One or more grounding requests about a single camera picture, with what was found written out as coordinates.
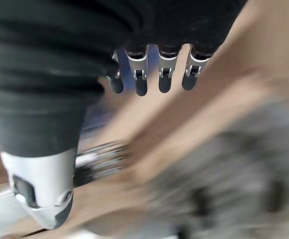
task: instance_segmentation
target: gray object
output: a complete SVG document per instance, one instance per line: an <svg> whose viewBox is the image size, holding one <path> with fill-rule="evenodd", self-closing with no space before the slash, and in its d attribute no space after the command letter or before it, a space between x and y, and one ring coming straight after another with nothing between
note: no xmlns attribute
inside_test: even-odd
<svg viewBox="0 0 289 239"><path fill-rule="evenodd" d="M289 223L289 106L278 100L266 102L151 180L148 187L148 211L178 217L179 222L190 216L186 223L196 238L256 238L254 232L260 230L273 233L276 221ZM201 211L205 202L196 201L193 192L205 188L209 209Z"/></svg>

